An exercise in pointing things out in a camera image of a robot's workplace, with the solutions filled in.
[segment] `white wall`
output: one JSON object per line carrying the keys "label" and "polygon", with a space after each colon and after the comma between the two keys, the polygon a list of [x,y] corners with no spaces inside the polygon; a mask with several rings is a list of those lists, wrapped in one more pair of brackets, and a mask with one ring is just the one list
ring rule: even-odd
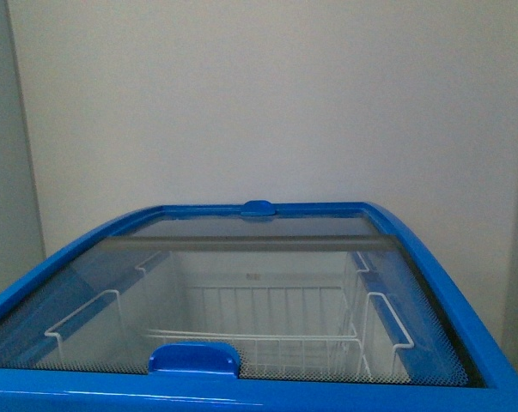
{"label": "white wall", "polygon": [[9,18],[0,0],[0,292],[43,254]]}
{"label": "white wall", "polygon": [[500,337],[518,1],[9,1],[46,250],[156,203],[369,200]]}

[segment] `blue handle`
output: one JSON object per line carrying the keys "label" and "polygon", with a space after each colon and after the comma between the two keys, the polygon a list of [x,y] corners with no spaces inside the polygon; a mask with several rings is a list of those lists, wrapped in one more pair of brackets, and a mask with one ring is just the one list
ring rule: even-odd
{"label": "blue handle", "polygon": [[177,342],[162,345],[150,356],[149,373],[191,373],[238,378],[240,356],[227,343]]}

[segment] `wire rack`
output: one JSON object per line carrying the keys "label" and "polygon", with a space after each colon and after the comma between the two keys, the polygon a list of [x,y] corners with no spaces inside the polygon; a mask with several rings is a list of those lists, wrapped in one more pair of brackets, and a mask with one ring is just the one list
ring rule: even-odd
{"label": "wire rack", "polygon": [[[342,277],[344,280],[338,284],[268,286],[256,284],[257,279],[247,274],[249,282],[237,286],[186,284],[175,288],[169,296],[173,310],[166,312],[171,312],[172,318],[183,318],[188,327],[173,329],[157,328],[157,314],[149,313],[155,288],[149,284],[146,263],[155,258],[153,255],[135,267],[142,280],[139,288],[132,289],[141,291],[140,298],[116,289],[104,290],[48,328],[45,336],[56,340],[55,356],[66,365],[70,356],[66,354],[62,327],[100,298],[109,296],[113,300],[107,307],[108,314],[98,315],[105,320],[96,322],[102,326],[92,328],[107,325],[117,329],[102,331],[103,340],[110,336],[116,341],[111,346],[130,362],[143,363],[141,368],[148,359],[138,359],[133,344],[138,340],[144,342],[140,346],[148,354],[170,342],[226,342],[240,355],[242,379],[352,382],[389,376],[405,381],[407,375],[402,374],[398,353],[413,349],[415,343],[387,296],[368,292],[361,285],[359,275],[368,273],[369,267],[363,256],[357,256],[362,260],[361,269],[353,266],[352,276]],[[374,302],[384,305],[391,314],[405,337],[403,342],[393,343],[388,337]],[[134,312],[142,311],[142,307],[145,320],[137,322]]]}

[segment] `white wire basket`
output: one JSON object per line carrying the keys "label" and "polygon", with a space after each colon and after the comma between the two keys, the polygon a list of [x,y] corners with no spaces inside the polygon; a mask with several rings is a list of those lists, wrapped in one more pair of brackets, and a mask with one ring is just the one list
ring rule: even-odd
{"label": "white wire basket", "polygon": [[[158,346],[200,341],[231,344],[241,379],[409,381],[399,355],[415,342],[386,294],[365,287],[360,252],[155,251],[134,270],[141,279],[123,293],[106,289],[51,325],[57,347],[37,367],[146,373]],[[93,316],[64,338],[85,312]]]}

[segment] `blue frame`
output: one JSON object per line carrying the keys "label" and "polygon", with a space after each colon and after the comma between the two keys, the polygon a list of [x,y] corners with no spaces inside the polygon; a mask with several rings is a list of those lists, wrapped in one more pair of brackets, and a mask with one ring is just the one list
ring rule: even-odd
{"label": "blue frame", "polygon": [[[518,375],[442,266],[396,216],[372,203],[280,203],[271,206],[279,215],[364,214],[381,233],[395,235],[423,272],[487,387],[333,384],[226,380],[217,376],[188,378],[160,373],[143,376],[0,369],[0,410],[518,410]],[[0,294],[0,318],[59,268],[106,236],[126,233],[162,216],[238,215],[242,212],[254,214],[260,210],[257,212],[246,205],[156,206],[120,216],[70,243]]]}

